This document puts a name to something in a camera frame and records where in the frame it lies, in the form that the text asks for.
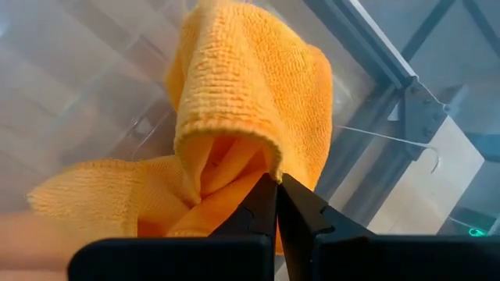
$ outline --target terry texture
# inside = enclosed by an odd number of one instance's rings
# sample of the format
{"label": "terry texture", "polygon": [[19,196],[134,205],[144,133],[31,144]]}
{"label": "terry texture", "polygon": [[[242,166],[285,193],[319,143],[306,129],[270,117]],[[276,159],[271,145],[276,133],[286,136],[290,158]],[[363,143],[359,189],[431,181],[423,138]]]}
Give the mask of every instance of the terry texture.
{"label": "terry texture", "polygon": [[314,188],[330,147],[332,83],[321,51],[267,11],[199,2],[165,81],[175,155],[81,163],[30,203],[89,241],[205,237],[263,173]]}

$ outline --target towel fold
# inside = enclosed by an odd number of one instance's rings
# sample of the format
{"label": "towel fold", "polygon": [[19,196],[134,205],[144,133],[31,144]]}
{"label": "towel fold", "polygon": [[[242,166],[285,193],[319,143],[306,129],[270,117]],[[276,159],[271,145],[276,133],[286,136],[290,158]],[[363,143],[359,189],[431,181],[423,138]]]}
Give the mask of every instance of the towel fold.
{"label": "towel fold", "polygon": [[37,213],[89,242],[206,237],[263,173],[314,188],[332,131],[321,51],[267,11],[228,0],[200,1],[180,34],[165,81],[175,155],[77,164],[29,194]]}

